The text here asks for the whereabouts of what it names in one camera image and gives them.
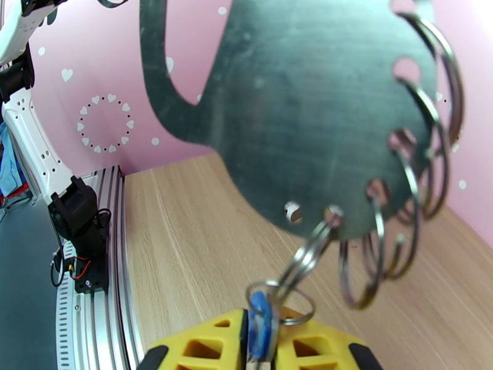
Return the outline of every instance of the wooden table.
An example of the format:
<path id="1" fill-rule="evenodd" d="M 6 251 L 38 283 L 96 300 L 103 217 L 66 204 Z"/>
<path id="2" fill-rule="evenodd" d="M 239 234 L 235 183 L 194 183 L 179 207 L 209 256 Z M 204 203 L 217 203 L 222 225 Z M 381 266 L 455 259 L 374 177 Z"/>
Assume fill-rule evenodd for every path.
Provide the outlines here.
<path id="1" fill-rule="evenodd" d="M 277 278 L 303 243 L 246 203 L 216 154 L 128 176 L 126 229 L 144 348 L 245 307 L 247 284 Z M 493 250 L 450 210 L 426 224 L 411 272 L 366 311 L 344 306 L 337 255 L 329 248 L 301 286 L 316 319 L 368 341 L 385 369 L 493 369 Z"/>

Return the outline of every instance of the pink backdrop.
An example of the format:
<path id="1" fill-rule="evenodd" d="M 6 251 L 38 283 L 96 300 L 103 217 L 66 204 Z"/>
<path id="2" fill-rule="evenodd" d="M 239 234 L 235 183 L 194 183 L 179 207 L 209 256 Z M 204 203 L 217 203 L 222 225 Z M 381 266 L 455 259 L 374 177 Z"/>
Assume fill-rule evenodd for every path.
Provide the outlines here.
<path id="1" fill-rule="evenodd" d="M 493 0 L 433 2 L 437 24 L 457 53 L 467 94 L 466 127 L 454 149 L 449 205 L 493 245 L 488 219 L 493 173 L 483 160 L 489 158 L 493 131 Z M 198 101 L 205 85 L 230 3 L 169 0 L 168 68 L 178 91 L 191 103 Z M 31 50 L 38 115 L 76 174 L 116 164 L 128 174 L 208 152 L 171 137 L 152 112 L 139 52 L 139 0 L 117 9 L 105 9 L 96 0 L 70 0 L 60 6 L 52 25 L 38 29 Z M 447 117 L 449 93 L 442 72 L 437 100 Z"/>

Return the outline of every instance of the metal base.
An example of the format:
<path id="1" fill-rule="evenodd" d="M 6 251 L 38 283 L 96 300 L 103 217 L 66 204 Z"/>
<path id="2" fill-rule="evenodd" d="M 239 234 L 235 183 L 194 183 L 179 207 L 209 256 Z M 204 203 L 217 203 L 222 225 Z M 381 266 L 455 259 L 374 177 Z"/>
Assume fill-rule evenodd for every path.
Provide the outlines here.
<path id="1" fill-rule="evenodd" d="M 107 292 L 79 294 L 77 284 L 65 273 L 57 293 L 58 369 L 133 370 L 142 361 L 144 351 L 131 307 L 124 176 L 116 166 L 87 176 L 84 182 L 96 191 L 99 208 L 112 212 L 105 255 L 108 287 Z M 76 255 L 70 242 L 65 243 L 64 254 L 65 258 Z"/>

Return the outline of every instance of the red wire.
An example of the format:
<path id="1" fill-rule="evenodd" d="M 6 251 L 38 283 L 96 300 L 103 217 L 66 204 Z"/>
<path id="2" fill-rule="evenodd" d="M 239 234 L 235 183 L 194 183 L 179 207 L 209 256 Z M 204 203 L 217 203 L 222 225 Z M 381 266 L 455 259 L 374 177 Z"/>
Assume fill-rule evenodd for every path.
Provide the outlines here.
<path id="1" fill-rule="evenodd" d="M 82 270 L 82 272 L 80 273 L 79 276 L 71 276 L 71 278 L 74 279 L 74 280 L 79 280 L 81 277 L 83 277 L 84 274 L 87 272 L 88 267 L 91 264 L 91 262 L 92 261 L 89 261 L 89 262 L 86 263 L 86 266 L 84 267 L 84 269 Z"/>

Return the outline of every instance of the gray metal plate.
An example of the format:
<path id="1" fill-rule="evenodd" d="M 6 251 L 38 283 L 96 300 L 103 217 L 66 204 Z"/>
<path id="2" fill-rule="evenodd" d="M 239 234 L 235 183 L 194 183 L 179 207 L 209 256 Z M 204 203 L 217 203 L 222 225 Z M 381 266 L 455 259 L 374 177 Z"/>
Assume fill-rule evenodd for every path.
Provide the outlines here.
<path id="1" fill-rule="evenodd" d="M 307 237 L 335 204 L 345 216 L 340 239 L 363 236 L 375 228 L 365 196 L 370 180 L 386 181 L 395 209 L 410 197 L 388 149 L 390 133 L 413 132 L 417 175 L 430 144 L 430 129 L 393 65 L 411 57 L 433 94 L 435 61 L 390 2 L 233 0 L 194 106 L 166 69 L 166 0 L 141 0 L 142 65 L 153 110 L 175 137 L 218 151 L 239 191 L 267 220 Z M 429 16 L 430 0 L 415 2 Z M 301 205 L 300 224 L 285 219 L 288 201 Z"/>

